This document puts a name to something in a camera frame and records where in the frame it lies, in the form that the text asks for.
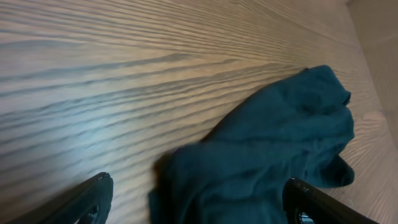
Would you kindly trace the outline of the dark navy t-shirt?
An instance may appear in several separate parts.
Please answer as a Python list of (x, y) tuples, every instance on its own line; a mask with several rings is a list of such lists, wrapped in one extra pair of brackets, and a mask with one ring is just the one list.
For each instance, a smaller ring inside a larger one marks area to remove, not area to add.
[(261, 88), (201, 141), (162, 158), (152, 223), (286, 223), (291, 177), (351, 184), (354, 171), (340, 156), (354, 138), (350, 96), (326, 65)]

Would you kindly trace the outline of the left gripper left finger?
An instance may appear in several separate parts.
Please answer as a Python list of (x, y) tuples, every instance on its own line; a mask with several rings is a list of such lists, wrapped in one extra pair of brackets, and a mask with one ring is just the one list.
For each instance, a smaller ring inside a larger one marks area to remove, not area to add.
[(9, 224), (105, 224), (113, 185), (110, 174), (100, 172)]

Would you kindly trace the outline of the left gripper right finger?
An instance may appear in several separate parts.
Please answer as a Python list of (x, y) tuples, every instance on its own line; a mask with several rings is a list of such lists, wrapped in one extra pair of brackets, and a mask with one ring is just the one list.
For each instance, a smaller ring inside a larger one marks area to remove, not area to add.
[(282, 198), (289, 224), (377, 224), (300, 179), (286, 182)]

